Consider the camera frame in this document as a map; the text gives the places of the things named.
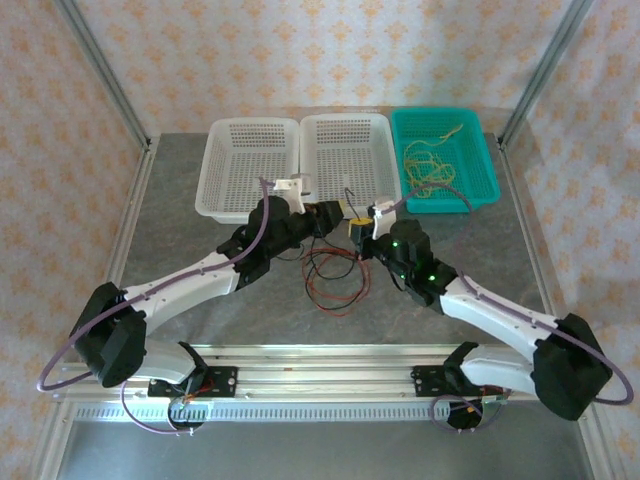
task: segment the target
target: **white plastic basket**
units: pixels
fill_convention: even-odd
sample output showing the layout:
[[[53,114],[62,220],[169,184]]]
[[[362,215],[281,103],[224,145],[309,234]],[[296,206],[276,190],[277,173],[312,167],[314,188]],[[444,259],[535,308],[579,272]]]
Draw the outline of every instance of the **white plastic basket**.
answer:
[[[262,198],[259,177],[273,181],[298,173],[299,130],[288,118],[215,122],[204,151],[196,211],[220,223],[247,223]]]
[[[300,122],[300,173],[313,177],[305,202],[345,198],[360,216],[376,198],[400,200],[400,179],[389,120],[378,113],[311,115]],[[345,208],[345,217],[355,215]]]

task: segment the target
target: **robotic arm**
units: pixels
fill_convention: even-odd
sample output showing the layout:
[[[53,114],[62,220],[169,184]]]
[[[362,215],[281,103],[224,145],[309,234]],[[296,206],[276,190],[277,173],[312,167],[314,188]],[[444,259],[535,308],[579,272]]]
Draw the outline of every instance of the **robotic arm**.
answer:
[[[448,393],[468,395],[475,386],[500,386],[535,395],[560,417],[577,420],[612,376],[609,367],[557,333],[602,353],[587,322],[574,314],[561,320],[534,312],[458,275],[434,257],[417,220],[396,221],[395,212],[388,211],[392,204],[376,205],[373,218],[350,222],[349,236],[361,258],[378,259],[420,305],[470,323],[513,348],[463,343],[445,361]],[[414,369],[414,379],[419,376]]]
[[[113,306],[146,297],[97,324],[75,343],[102,386],[113,387],[136,376],[151,384],[166,382],[177,395],[197,392],[212,381],[212,369],[187,343],[167,344],[145,337],[207,299],[250,285],[269,271],[272,258],[309,236],[324,237],[342,220],[339,202],[304,205],[301,182],[279,182],[287,192],[284,198],[269,197],[266,230],[256,248],[241,260],[221,269],[208,268],[237,258],[254,242],[263,220],[263,201],[246,226],[193,266],[144,285],[119,289],[106,283],[95,290],[72,335]],[[573,314],[560,320],[533,312],[458,275],[434,257],[429,237],[416,220],[396,221],[394,212],[383,214],[390,205],[376,205],[373,218],[350,222],[349,236],[361,258],[377,258],[404,281],[405,291],[420,305],[466,321],[513,348],[505,351],[465,342],[437,374],[432,366],[428,372],[414,368],[416,395],[433,397],[437,395],[431,390],[438,390],[470,396],[477,395],[478,386],[495,385],[535,395],[560,417],[578,419],[612,376],[606,365],[558,333],[602,353],[587,323]],[[194,269],[201,274],[193,275]],[[161,284],[165,286],[160,292]],[[427,388],[428,382],[444,388]]]
[[[295,187],[297,182],[288,187]],[[195,392],[208,380],[207,365],[184,342],[168,344],[145,337],[175,315],[220,295],[240,290],[269,271],[270,261],[309,236],[324,237],[342,220],[339,202],[302,205],[291,198],[269,197],[267,227],[257,246],[240,261],[211,271],[207,267],[236,258],[254,241],[263,218],[263,201],[249,215],[246,226],[191,267],[143,285],[117,288],[113,283],[98,287],[78,322],[79,328],[107,309],[141,294],[145,300],[128,306],[93,327],[75,343],[75,349],[104,387],[113,387],[132,376],[178,385]],[[187,275],[193,270],[200,275]],[[157,285],[171,283],[155,293]]]

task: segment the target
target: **gray floor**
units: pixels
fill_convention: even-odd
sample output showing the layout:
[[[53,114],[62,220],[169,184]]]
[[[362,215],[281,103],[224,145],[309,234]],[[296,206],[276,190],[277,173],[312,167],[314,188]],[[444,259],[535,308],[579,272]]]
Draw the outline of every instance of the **gray floor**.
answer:
[[[466,435],[426,422],[220,423],[176,438],[75,422],[59,479],[588,480],[577,428],[515,404]]]

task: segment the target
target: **perforated basket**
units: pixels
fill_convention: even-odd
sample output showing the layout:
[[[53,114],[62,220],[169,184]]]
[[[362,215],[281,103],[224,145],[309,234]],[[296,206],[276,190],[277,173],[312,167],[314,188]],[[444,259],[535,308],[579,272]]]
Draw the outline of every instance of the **perforated basket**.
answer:
[[[376,198],[401,197],[389,120],[377,113],[331,113],[300,122],[300,173],[314,179],[306,202],[345,198],[345,187],[360,216]],[[351,209],[345,217],[353,218]]]
[[[489,148],[482,133],[480,120],[473,110],[466,108],[407,108],[391,114],[393,140],[395,142],[402,193],[412,189],[404,166],[407,147],[416,141],[438,144],[442,136],[462,125],[442,145],[430,147],[419,145],[421,155],[427,159],[431,152],[438,155],[442,163],[449,164],[455,172],[451,186],[467,197],[473,206],[496,202],[500,198],[500,187],[491,162]],[[429,174],[428,166],[420,167],[421,175]],[[411,213],[459,213],[467,207],[453,193],[434,189],[429,198],[410,198],[407,210]]]
[[[196,211],[220,223],[247,223],[249,212],[262,198],[259,177],[289,178],[298,172],[298,157],[299,125],[295,120],[218,120],[207,138]]]

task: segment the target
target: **floral wallpaper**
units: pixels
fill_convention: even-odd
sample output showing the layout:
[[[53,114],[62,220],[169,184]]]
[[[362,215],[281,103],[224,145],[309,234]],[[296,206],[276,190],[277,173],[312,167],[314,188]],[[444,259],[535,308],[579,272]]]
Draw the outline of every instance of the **floral wallpaper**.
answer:
[[[595,2],[510,149],[562,311],[591,322],[640,395],[640,10]],[[606,396],[621,398],[612,381]],[[615,478],[640,472],[640,401],[603,408]]]
[[[40,370],[103,281],[139,155],[49,0],[0,2],[0,478],[28,478]]]
[[[79,1],[151,135],[294,107],[425,104],[472,106],[499,131],[505,115],[483,107],[515,107],[569,3]]]

